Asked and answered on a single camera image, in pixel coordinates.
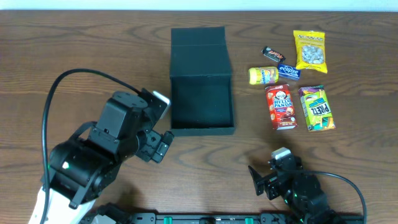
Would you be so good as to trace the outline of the green pretz box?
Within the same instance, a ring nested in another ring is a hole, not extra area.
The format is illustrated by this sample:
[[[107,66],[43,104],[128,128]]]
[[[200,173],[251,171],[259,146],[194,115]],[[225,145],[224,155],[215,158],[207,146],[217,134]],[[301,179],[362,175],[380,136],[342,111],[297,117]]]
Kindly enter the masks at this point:
[[[336,128],[323,85],[304,86],[298,93],[310,132]]]

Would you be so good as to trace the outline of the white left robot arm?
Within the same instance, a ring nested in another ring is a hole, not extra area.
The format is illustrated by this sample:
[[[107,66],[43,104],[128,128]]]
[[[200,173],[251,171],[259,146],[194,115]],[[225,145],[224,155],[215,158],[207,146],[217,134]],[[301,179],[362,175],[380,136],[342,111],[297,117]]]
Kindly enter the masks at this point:
[[[157,91],[116,91],[97,122],[83,123],[50,153],[49,186],[42,187],[30,223],[79,223],[122,163],[136,156],[160,163],[174,136],[153,130],[170,100]]]

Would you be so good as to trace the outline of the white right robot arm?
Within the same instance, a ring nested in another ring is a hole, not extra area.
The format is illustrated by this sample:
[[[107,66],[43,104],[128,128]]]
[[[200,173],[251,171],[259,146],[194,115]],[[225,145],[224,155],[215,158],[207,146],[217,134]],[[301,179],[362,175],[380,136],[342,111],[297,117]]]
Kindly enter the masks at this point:
[[[301,158],[289,154],[271,159],[269,165],[274,172],[264,177],[253,167],[248,167],[257,195],[265,193],[269,200],[282,198],[293,213],[292,219],[299,223],[346,223],[330,208],[317,177],[304,173]]]

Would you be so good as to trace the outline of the black gift box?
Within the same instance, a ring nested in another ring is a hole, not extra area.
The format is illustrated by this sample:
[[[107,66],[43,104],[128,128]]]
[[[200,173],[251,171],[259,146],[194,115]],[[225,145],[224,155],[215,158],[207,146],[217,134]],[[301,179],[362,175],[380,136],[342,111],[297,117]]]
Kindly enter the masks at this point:
[[[232,135],[232,69],[224,27],[174,28],[170,53],[171,131]]]

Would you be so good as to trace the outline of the yellow snack bag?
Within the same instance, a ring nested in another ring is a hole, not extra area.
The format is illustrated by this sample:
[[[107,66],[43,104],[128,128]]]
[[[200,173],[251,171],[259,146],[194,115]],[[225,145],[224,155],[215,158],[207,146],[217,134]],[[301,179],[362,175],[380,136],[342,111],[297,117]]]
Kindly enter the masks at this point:
[[[325,33],[318,31],[294,30],[297,52],[297,70],[309,69],[328,73],[325,55]]]

